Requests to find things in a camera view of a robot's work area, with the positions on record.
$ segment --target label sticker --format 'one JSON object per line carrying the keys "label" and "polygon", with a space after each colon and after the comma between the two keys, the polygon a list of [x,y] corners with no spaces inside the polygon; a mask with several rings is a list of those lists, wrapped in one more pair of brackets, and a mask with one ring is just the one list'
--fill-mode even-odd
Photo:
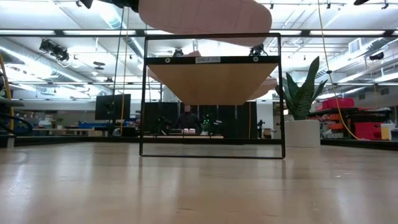
{"label": "label sticker", "polygon": [[220,57],[196,57],[195,63],[220,63]]}

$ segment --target snake plant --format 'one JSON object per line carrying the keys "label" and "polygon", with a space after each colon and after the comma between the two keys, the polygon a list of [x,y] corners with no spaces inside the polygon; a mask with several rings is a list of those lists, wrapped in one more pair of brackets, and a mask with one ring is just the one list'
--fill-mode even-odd
{"label": "snake plant", "polygon": [[[315,88],[315,75],[318,69],[319,57],[311,63],[307,78],[301,87],[293,81],[293,78],[288,73],[286,73],[286,78],[282,80],[283,97],[286,101],[287,109],[293,114],[294,120],[307,118],[312,102],[322,92],[327,82],[327,80],[322,81]],[[279,86],[276,86],[275,90],[280,95]]]}

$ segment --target white planter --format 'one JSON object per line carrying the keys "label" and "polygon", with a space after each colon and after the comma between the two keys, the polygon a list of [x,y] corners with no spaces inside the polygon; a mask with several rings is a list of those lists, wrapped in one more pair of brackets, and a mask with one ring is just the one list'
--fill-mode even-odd
{"label": "white planter", "polygon": [[319,148],[321,146],[319,121],[285,122],[286,147]]}

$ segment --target computer monitor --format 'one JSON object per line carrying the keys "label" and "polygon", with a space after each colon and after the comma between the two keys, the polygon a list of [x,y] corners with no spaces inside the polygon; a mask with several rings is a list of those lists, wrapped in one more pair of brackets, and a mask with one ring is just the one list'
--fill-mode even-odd
{"label": "computer monitor", "polygon": [[[121,119],[123,95],[97,96],[95,120]],[[123,119],[130,118],[131,95],[124,95]]]}

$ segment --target wooden floor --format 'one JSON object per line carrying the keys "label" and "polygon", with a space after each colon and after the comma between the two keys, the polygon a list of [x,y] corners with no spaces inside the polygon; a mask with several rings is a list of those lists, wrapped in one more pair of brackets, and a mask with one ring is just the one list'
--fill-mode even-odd
{"label": "wooden floor", "polygon": [[[137,147],[91,142],[0,150],[0,223],[398,221],[396,152],[288,149],[282,161],[142,158]],[[226,154],[228,147],[206,150]],[[249,150],[263,150],[256,147]],[[231,146],[239,149],[246,146]]]}

